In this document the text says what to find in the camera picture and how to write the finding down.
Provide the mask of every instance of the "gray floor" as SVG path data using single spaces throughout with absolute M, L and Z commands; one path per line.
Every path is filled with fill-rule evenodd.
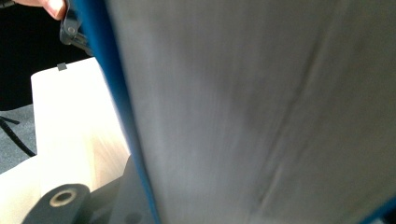
M 22 142 L 36 153 L 33 105 L 27 105 L 14 110 L 0 111 L 0 116 L 20 122 L 18 125 L 10 122 L 7 122 L 7 124 Z M 29 156 L 15 145 L 3 129 L 0 129 L 0 174 L 28 158 Z

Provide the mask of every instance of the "white fabric panel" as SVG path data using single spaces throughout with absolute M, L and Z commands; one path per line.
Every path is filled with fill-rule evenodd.
M 355 223 L 396 193 L 396 2 L 108 8 L 163 223 Z

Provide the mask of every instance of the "black mechanical part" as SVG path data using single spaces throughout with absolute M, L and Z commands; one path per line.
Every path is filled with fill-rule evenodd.
M 145 190 L 140 182 L 130 156 L 122 176 L 119 193 L 111 213 L 109 224 L 154 224 Z
M 130 157 L 122 177 L 92 193 L 80 184 L 53 189 L 40 199 L 23 224 L 154 224 L 145 195 Z
M 23 224 L 35 223 L 86 223 L 84 204 L 90 190 L 80 184 L 62 185 L 44 195 L 30 211 Z
M 65 45 L 73 45 L 83 49 L 88 55 L 92 56 L 87 37 L 78 31 L 81 27 L 81 21 L 78 19 L 73 1 L 65 0 L 64 2 L 66 3 L 66 14 L 61 20 L 61 31 L 59 33 L 61 42 Z

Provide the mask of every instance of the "dark background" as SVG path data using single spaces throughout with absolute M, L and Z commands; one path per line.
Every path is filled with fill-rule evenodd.
M 60 22 L 43 8 L 0 9 L 0 111 L 32 103 L 30 76 L 88 56 L 59 40 Z

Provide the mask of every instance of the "hand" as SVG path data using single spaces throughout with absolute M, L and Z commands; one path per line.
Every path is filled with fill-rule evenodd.
M 64 18 L 66 11 L 64 0 L 14 0 L 14 2 L 29 7 L 43 7 L 57 21 Z

